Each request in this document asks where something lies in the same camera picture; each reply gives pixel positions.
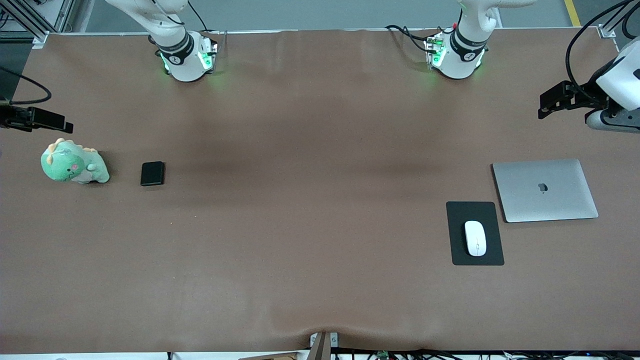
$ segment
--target yellow line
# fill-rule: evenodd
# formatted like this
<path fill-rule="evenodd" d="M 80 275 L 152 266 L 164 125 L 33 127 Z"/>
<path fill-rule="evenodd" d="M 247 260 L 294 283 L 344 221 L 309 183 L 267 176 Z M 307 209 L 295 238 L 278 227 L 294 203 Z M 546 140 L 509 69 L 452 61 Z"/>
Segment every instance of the yellow line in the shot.
<path fill-rule="evenodd" d="M 582 26 L 580 25 L 580 19 L 578 19 L 578 13 L 575 11 L 573 0 L 564 0 L 564 5 L 566 5 L 566 11 L 569 12 L 569 19 L 571 19 L 571 25 Z"/>

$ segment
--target silver laptop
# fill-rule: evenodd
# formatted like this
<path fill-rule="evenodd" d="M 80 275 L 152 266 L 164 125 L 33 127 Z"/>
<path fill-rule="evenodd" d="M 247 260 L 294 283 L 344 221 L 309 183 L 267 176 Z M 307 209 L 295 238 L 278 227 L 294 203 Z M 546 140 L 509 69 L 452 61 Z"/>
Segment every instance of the silver laptop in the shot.
<path fill-rule="evenodd" d="M 598 217 L 578 159 L 495 163 L 493 174 L 507 222 Z"/>

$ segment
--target green dinosaur plush toy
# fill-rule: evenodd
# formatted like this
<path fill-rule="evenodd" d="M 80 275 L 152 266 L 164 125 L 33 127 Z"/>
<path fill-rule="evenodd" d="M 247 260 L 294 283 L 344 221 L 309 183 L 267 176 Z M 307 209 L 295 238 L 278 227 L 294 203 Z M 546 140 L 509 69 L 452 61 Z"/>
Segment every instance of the green dinosaur plush toy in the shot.
<path fill-rule="evenodd" d="M 40 157 L 42 170 L 55 181 L 109 181 L 107 166 L 95 149 L 83 148 L 71 140 L 57 139 Z"/>

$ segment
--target table top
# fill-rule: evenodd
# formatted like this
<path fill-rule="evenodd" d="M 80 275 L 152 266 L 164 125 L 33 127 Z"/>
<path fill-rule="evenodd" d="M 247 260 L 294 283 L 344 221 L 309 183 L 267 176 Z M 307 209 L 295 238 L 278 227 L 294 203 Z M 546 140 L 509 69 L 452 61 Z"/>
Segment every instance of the table top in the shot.
<path fill-rule="evenodd" d="M 498 30 L 460 81 L 397 32 L 229 35 L 195 83 L 146 37 L 50 36 L 24 73 L 111 180 L 51 181 L 39 158 L 62 133 L 0 131 L 0 351 L 285 350 L 321 329 L 343 347 L 637 349 L 640 138 L 582 110 L 537 119 L 575 31 Z M 577 77 L 614 56 L 586 32 Z M 600 217 L 500 221 L 504 266 L 454 266 L 445 203 L 500 211 L 490 164 L 557 158 L 580 159 Z M 146 161 L 166 184 L 139 185 Z"/>

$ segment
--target black mouse pad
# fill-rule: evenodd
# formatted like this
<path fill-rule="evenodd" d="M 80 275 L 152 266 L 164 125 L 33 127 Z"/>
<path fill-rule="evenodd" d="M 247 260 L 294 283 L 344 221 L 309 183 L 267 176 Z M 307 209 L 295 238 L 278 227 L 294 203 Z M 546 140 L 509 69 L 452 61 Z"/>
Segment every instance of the black mouse pad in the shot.
<path fill-rule="evenodd" d="M 451 257 L 454 265 L 504 265 L 500 229 L 492 202 L 449 201 L 447 203 L 449 219 L 449 239 Z M 465 222 L 475 220 L 484 227 L 486 235 L 486 253 L 471 256 L 467 250 Z"/>

